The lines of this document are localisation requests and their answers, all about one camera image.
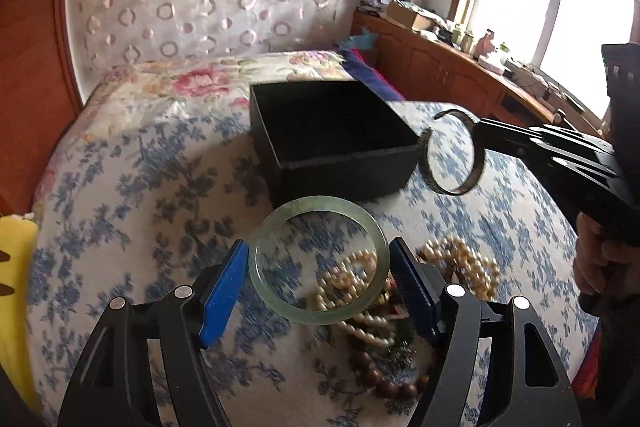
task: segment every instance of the silver screw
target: silver screw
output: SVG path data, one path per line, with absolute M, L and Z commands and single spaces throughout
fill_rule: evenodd
M 447 293 L 452 297 L 462 297 L 465 294 L 465 289 L 460 284 L 450 284 L 447 286 Z
M 526 310 L 529 307 L 529 299 L 523 297 L 522 295 L 518 295 L 513 298 L 513 305 L 516 308 L 520 308 L 521 310 Z
M 193 290 L 191 289 L 191 286 L 178 286 L 174 291 L 174 295 L 178 299 L 186 299 L 187 297 L 190 297 L 192 293 Z
M 121 308 L 124 308 L 124 304 L 125 304 L 124 298 L 116 297 L 114 299 L 111 299 L 111 302 L 109 303 L 109 308 L 111 308 L 112 310 L 119 310 Z

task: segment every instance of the yellow plush toy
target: yellow plush toy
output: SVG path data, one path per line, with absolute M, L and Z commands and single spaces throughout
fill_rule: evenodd
M 24 402 L 38 412 L 26 338 L 26 290 L 38 227 L 18 216 L 0 217 L 0 365 Z

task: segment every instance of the person's hand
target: person's hand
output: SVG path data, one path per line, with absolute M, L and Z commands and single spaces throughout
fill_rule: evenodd
M 601 227 L 591 217 L 579 214 L 578 239 L 575 243 L 574 279 L 578 289 L 594 295 L 603 293 L 607 280 L 604 268 L 609 263 L 625 265 L 621 284 L 612 289 L 617 299 L 640 294 L 640 248 L 628 247 L 620 241 L 601 239 Z

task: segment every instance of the floral quilt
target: floral quilt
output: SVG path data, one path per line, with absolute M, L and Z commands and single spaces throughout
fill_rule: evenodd
M 298 52 L 119 68 L 98 88 L 53 155 L 36 203 L 29 348 L 48 423 L 55 424 L 78 356 L 111 298 L 141 303 L 190 283 L 236 238 L 250 239 L 273 210 L 248 133 L 248 86 L 292 79 L 351 80 L 337 55 Z M 432 121 L 449 105 L 391 107 L 417 132 L 434 126 L 430 161 L 442 185 L 466 177 L 470 138 L 455 119 Z M 503 273 L 497 300 L 527 296 L 575 374 L 595 327 L 577 305 L 575 235 L 523 163 L 488 153 L 481 182 L 461 197 L 435 194 L 414 172 L 397 194 L 363 206 L 388 240 L 401 235 L 418 248 L 457 233 L 496 257 Z M 324 217 L 292 224 L 290 257 L 274 284 L 294 291 L 308 269 L 294 261 L 300 251 L 328 264 L 354 248 L 357 234 Z M 347 345 L 341 330 L 274 314 L 247 279 L 223 338 L 205 358 L 234 427 L 257 418 L 278 427 L 405 426 L 415 402 L 382 401 L 361 388 Z M 488 356 L 481 344 L 463 424 L 478 418 Z M 156 348 L 151 366 L 163 421 L 177 426 Z M 417 371 L 394 378 L 409 381 Z

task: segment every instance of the floral blanket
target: floral blanket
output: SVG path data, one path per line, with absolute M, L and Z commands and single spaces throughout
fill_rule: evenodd
M 248 134 L 251 82 L 349 80 L 337 55 L 273 54 L 199 64 L 149 63 L 114 70 L 54 154 L 39 191 L 41 230 L 28 292 L 31 368 L 54 425 L 66 383 L 108 301 L 159 299 L 216 263 L 236 238 L 250 239 L 272 206 Z M 433 125 L 431 164 L 442 185 L 466 176 L 470 138 L 449 107 L 394 102 L 417 132 Z M 363 206 L 388 240 L 411 248 L 448 233 L 495 256 L 498 301 L 527 296 L 570 377 L 594 330 L 572 282 L 575 235 L 523 163 L 488 153 L 478 187 L 462 197 L 430 191 L 417 172 L 398 194 Z M 353 227 L 319 217 L 292 225 L 290 257 L 276 272 L 286 292 L 305 270 L 358 241 Z M 315 266 L 295 261 L 315 252 Z M 205 353 L 209 376 L 234 427 L 403 427 L 415 402 L 381 401 L 359 387 L 341 330 L 275 315 L 247 279 L 222 340 Z M 478 418 L 489 350 L 481 344 L 463 422 Z M 177 423 L 157 349 L 154 384 L 166 425 Z M 415 378 L 418 367 L 396 375 Z

